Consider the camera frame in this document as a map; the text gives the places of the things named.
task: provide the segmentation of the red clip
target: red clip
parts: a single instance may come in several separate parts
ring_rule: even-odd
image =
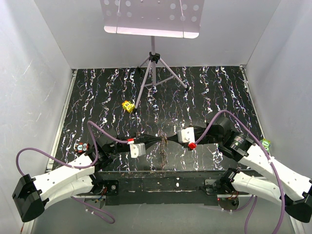
[[[192,142],[192,143],[189,144],[189,148],[192,149],[192,150],[195,149],[196,146],[197,146],[197,145],[196,145],[194,142]]]

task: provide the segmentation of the white bracket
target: white bracket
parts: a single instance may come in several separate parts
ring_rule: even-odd
[[[144,143],[134,144],[134,141],[130,141],[129,145],[131,158],[137,158],[146,154]]]
[[[177,139],[179,143],[195,142],[194,127],[178,130]]]

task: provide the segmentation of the white wall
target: white wall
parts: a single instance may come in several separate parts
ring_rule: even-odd
[[[71,69],[33,0],[2,0],[0,22],[0,233],[18,234],[15,156],[25,147],[51,152]],[[35,176],[47,158],[25,152],[20,163]]]
[[[106,33],[99,0],[35,2],[72,68],[138,66],[151,50],[149,37]],[[279,2],[206,0],[199,37],[157,38],[157,52],[170,66],[246,64]]]
[[[282,0],[247,64],[272,154],[312,178],[312,2]],[[312,224],[304,225],[312,233]]]

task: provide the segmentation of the tripod leg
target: tripod leg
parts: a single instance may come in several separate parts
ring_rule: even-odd
[[[156,62],[152,62],[153,86],[156,86]]]
[[[150,56],[148,56],[148,57],[138,66],[138,68],[141,68],[141,66],[143,66],[144,63],[146,63],[146,61],[147,61],[149,58],[150,58]]]
[[[182,81],[181,79],[173,72],[173,70],[165,63],[164,60],[162,60],[162,58],[159,59],[159,61],[164,64],[164,66],[168,69],[168,71],[177,79],[177,81],[179,81],[182,86],[188,91],[190,89],[190,87],[187,87]]]
[[[152,61],[149,61],[147,69],[146,69],[146,72],[145,72],[145,76],[144,76],[144,79],[143,79],[143,82],[142,82],[142,85],[141,85],[141,89],[140,89],[140,92],[139,92],[137,100],[136,100],[136,106],[135,106],[135,108],[133,110],[133,113],[137,112],[137,107],[138,107],[138,104],[140,102],[140,99],[141,99],[141,96],[142,96],[142,92],[143,92],[143,89],[144,89],[144,85],[145,85],[146,79],[148,77],[148,73],[150,72],[150,69],[151,69],[151,65],[152,65]]]

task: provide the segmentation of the metal tripod stand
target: metal tripod stand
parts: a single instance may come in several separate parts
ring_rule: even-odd
[[[140,92],[139,92],[137,100],[136,100],[136,105],[135,105],[135,108],[133,110],[133,113],[135,113],[137,111],[138,104],[140,102],[144,87],[147,87],[150,85],[157,86],[159,84],[162,84],[164,82],[169,81],[172,78],[175,78],[177,81],[179,81],[181,83],[181,85],[185,88],[186,91],[189,91],[189,89],[190,89],[190,87],[187,87],[183,83],[183,81],[173,72],[173,70],[165,63],[165,61],[160,57],[160,54],[155,53],[155,36],[151,36],[151,42],[152,42],[152,51],[149,53],[149,56],[138,66],[138,68],[141,68],[141,66],[143,66],[144,63],[149,61],[145,75],[144,75],[144,79],[143,79],[143,82],[141,85],[141,89],[140,89]],[[156,64],[158,63],[158,61],[160,61],[168,69],[168,71],[172,74],[172,76],[156,83]],[[152,74],[153,74],[153,83],[145,84],[146,79],[148,77],[148,73],[150,72],[151,68],[152,68]]]

